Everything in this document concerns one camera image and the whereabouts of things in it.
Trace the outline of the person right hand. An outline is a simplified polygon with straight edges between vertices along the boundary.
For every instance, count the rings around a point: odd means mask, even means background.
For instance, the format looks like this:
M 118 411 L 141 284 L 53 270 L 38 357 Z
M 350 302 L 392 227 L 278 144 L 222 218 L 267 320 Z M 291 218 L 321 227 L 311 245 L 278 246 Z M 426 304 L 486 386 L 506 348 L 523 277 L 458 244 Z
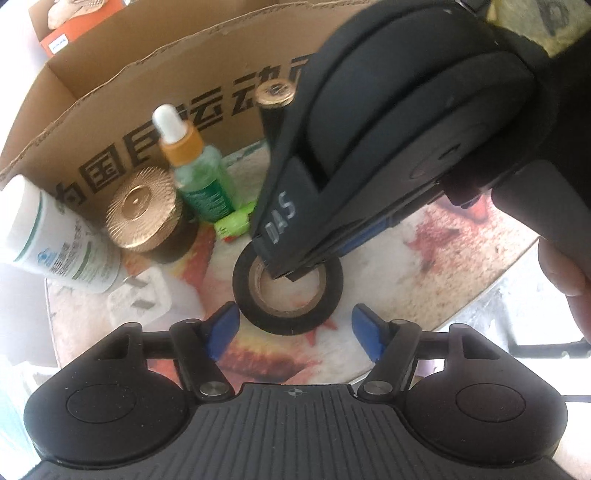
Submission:
M 543 238 L 538 243 L 538 261 L 547 279 L 566 296 L 577 326 L 590 341 L 590 279 L 570 258 Z

